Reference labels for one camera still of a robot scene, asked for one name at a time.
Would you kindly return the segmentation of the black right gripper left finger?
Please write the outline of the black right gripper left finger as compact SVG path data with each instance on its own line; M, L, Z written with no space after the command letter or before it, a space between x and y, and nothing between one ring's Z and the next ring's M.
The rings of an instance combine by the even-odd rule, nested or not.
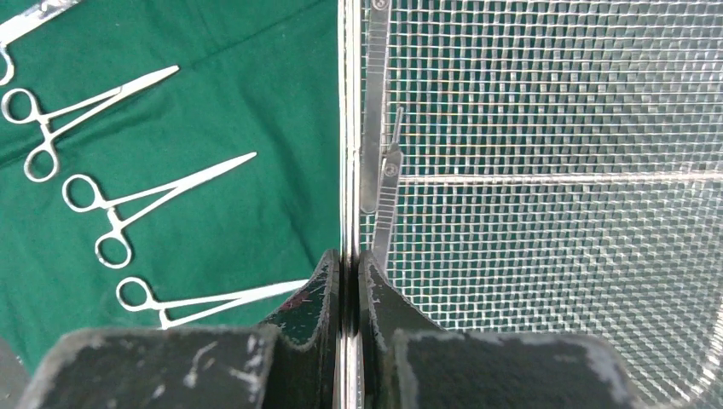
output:
M21 408L331 408L340 256L250 327L97 328L63 336Z

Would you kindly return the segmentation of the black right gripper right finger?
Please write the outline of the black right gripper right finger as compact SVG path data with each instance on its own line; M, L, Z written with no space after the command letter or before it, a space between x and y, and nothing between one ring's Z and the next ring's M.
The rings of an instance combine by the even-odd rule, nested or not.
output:
M641 407L621 357L597 337L445 330L370 251L358 279L369 408Z

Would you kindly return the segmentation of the ring-handled forceps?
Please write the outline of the ring-handled forceps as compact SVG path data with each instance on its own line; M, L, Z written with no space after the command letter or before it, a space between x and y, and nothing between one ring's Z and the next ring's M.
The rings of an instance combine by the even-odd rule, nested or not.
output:
M172 327L186 325L219 314L231 308L247 305L271 297L277 297L299 290L309 283L308 279L284 281L272 285L263 285L242 291L234 291L214 296L187 298L174 301L160 301L154 295L151 286L140 277L127 277L116 286L115 296L119 305L126 311L137 313L146 310L155 311L159 318L159 329L168 330ZM127 289L138 287L143 291L143 299L138 303L130 302L124 295ZM168 311L174 308L195 307L212 304L212 307L187 315L180 319L172 319Z
M77 127L82 122L94 117L107 110L109 107L122 100L131 97L132 95L140 92L143 89L151 87L166 78L174 75L180 70L179 65L168 66L159 69L154 72L150 72L139 78L133 79L126 84L119 85L105 92L95 95L69 107L64 107L60 110L53 112L43 112L40 107L39 99L37 96L25 88L15 88L6 92L1 99L1 113L3 117L11 124L29 124L37 123L38 127L43 136L42 141L34 147L27 155L24 164L23 172L26 178L32 182L42 183L55 177L60 171L60 159L56 151L56 141L69 132L71 129ZM29 112L24 117L17 117L11 112L12 101L18 97L23 96L29 102ZM73 120L62 125L61 127L54 129L51 126L53 120L58 117L67 115L71 112L78 112L78 115ZM46 154L51 159L52 167L50 171L42 176L36 175L33 170L33 162L37 156Z

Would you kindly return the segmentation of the steel scalpel handle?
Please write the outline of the steel scalpel handle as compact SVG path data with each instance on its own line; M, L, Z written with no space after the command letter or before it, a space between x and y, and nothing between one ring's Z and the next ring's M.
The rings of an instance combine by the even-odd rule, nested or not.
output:
M366 93L361 136L360 205L367 214L377 209L380 156L385 110L385 68L390 28L390 2L372 1L366 31Z
M399 140L404 116L404 107L399 107L396 110L395 124L380 171L378 207L374 218L372 253L379 262L382 272L386 272L391 237L396 222L397 194L403 161L403 152L400 148Z

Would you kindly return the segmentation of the dark green surgical drape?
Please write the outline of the dark green surgical drape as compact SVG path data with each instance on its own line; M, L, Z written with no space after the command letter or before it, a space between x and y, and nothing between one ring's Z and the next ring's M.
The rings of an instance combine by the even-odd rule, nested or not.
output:
M85 1L9 45L12 86L45 112L178 66L58 138L45 183L23 171L40 127L1 124L1 336L29 371L70 331L156 326L117 303L125 277L204 297L305 279L337 246L337 16L334 1ZM122 269L94 253L105 213L61 197L77 173L116 199L247 153L128 226Z

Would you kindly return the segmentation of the metal mesh instrument tray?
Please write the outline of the metal mesh instrument tray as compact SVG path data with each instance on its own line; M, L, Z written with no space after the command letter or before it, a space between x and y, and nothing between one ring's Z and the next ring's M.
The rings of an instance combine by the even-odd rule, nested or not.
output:
M352 254L371 2L338 5ZM602 337L643 408L721 407L721 2L389 2L390 282L449 330Z

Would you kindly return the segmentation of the surgical scissors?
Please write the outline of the surgical scissors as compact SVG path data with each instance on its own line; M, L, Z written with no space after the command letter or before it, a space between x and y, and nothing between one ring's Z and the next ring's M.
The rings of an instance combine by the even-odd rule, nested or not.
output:
M81 0L44 0L1 24L1 56L6 70L1 85L8 84L14 77L15 66L9 54L9 45L41 25L65 13Z

